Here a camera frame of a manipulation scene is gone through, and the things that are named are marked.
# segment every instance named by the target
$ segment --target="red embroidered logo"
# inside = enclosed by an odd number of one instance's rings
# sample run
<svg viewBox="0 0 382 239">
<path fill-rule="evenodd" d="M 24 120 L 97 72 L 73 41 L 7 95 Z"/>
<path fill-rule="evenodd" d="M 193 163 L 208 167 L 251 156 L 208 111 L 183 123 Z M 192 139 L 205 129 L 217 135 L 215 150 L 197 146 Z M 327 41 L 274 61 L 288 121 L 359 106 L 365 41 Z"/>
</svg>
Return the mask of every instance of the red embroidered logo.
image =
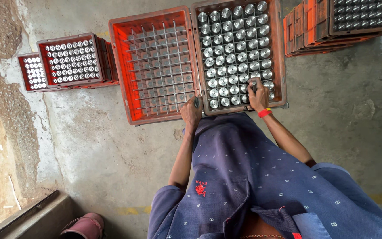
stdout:
<svg viewBox="0 0 382 239">
<path fill-rule="evenodd" d="M 195 180 L 195 182 L 199 184 L 197 187 L 195 187 L 195 191 L 197 191 L 198 195 L 203 195 L 203 197 L 205 197 L 206 196 L 206 192 L 204 191 L 204 189 L 206 187 L 204 187 L 203 185 L 207 185 L 207 182 L 201 182 L 201 181 L 198 181 L 198 180 Z"/>
</svg>

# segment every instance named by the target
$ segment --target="metal part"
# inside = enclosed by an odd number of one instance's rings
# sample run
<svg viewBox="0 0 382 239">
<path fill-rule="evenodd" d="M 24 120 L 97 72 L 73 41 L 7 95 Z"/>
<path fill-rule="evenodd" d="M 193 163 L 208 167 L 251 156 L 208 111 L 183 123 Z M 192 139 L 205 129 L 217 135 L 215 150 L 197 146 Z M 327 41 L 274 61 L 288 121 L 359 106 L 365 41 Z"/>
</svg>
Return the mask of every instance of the metal part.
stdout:
<svg viewBox="0 0 382 239">
<path fill-rule="evenodd" d="M 234 54 L 229 54 L 228 56 L 226 56 L 226 62 L 228 62 L 229 64 L 232 64 L 234 61 L 235 61 Z"/>
<path fill-rule="evenodd" d="M 263 79 L 270 79 L 270 78 L 272 78 L 272 71 L 264 70 L 262 72 L 262 77 L 263 77 Z"/>
<path fill-rule="evenodd" d="M 206 75 L 208 78 L 213 78 L 216 75 L 216 70 L 213 68 L 210 68 L 207 70 Z"/>
<path fill-rule="evenodd" d="M 210 104 L 210 107 L 213 109 L 216 109 L 217 107 L 219 107 L 219 102 L 217 100 L 211 100 L 209 104 Z"/>
<path fill-rule="evenodd" d="M 224 56 L 218 56 L 215 60 L 216 65 L 221 66 L 223 63 L 225 63 L 225 57 Z"/>
<path fill-rule="evenodd" d="M 210 88 L 215 88 L 217 86 L 217 81 L 215 79 L 211 79 L 207 84 Z"/>
<path fill-rule="evenodd" d="M 222 104 L 222 106 L 229 106 L 229 99 L 228 98 L 222 98 L 220 100 L 220 103 Z"/>
<path fill-rule="evenodd" d="M 228 79 L 226 79 L 226 77 L 221 77 L 218 81 L 218 84 L 220 86 L 225 86 L 226 84 L 228 83 Z"/>
<path fill-rule="evenodd" d="M 240 54 L 238 54 L 237 56 L 237 60 L 239 62 L 244 62 L 247 60 L 247 54 L 245 52 L 241 52 Z"/>
<path fill-rule="evenodd" d="M 238 78 L 241 83 L 245 83 L 248 81 L 248 75 L 247 74 L 241 74 Z"/>
<path fill-rule="evenodd" d="M 234 96 L 234 97 L 232 97 L 232 98 L 231 98 L 231 103 L 232 103 L 233 105 L 239 105 L 239 104 L 240 104 L 240 97 L 238 97 L 238 96 Z"/>
<path fill-rule="evenodd" d="M 268 58 L 270 56 L 270 49 L 263 48 L 262 50 L 260 50 L 260 56 L 263 58 Z"/>
<path fill-rule="evenodd" d="M 232 74 L 235 74 L 237 72 L 237 67 L 235 65 L 231 65 L 228 67 L 228 74 L 232 75 Z"/>
</svg>

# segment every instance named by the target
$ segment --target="red plastic crate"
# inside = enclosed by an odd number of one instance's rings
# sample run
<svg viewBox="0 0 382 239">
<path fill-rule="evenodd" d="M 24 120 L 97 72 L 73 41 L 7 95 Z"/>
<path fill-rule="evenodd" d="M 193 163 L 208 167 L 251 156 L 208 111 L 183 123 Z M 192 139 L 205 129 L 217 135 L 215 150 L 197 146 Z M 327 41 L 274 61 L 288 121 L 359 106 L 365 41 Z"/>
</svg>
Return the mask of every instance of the red plastic crate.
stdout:
<svg viewBox="0 0 382 239">
<path fill-rule="evenodd" d="M 180 119 L 200 89 L 188 7 L 111 19 L 109 32 L 129 123 Z"/>
</svg>

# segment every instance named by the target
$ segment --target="man's right hand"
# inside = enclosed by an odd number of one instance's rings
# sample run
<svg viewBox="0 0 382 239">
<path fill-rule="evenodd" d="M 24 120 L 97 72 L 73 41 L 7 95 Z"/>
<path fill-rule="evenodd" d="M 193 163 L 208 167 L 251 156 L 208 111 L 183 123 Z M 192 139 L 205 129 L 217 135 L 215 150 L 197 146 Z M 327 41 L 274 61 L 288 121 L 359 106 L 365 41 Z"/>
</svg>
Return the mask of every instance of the man's right hand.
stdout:
<svg viewBox="0 0 382 239">
<path fill-rule="evenodd" d="M 268 87 L 262 84 L 260 77 L 254 77 L 248 79 L 248 97 L 250 100 L 250 106 L 255 109 L 257 112 L 260 112 L 269 105 L 269 89 Z M 253 91 L 253 82 L 256 82 L 256 92 Z"/>
</svg>

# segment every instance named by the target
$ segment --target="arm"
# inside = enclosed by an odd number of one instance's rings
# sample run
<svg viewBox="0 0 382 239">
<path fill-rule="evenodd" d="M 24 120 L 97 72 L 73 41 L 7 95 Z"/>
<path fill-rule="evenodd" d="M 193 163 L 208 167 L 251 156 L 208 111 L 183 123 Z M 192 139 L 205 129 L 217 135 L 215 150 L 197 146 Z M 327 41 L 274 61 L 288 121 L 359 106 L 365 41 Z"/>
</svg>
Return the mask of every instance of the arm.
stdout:
<svg viewBox="0 0 382 239">
<path fill-rule="evenodd" d="M 192 97 L 181 109 L 182 119 L 185 121 L 185 135 L 179 148 L 172 172 L 170 173 L 168 185 L 177 186 L 186 191 L 191 170 L 192 147 L 194 134 L 200 122 L 203 112 L 202 97 L 198 97 L 198 108 L 194 106 L 197 98 Z"/>
<path fill-rule="evenodd" d="M 256 82 L 256 92 L 252 90 L 252 82 Z M 249 83 L 248 95 L 251 107 L 257 112 L 268 108 L 269 89 L 262 85 L 262 82 L 258 77 L 249 79 Z M 272 114 L 263 117 L 263 121 L 280 149 L 293 155 L 309 167 L 316 164 L 315 160 L 312 159 L 312 156 L 305 147 Z"/>
</svg>

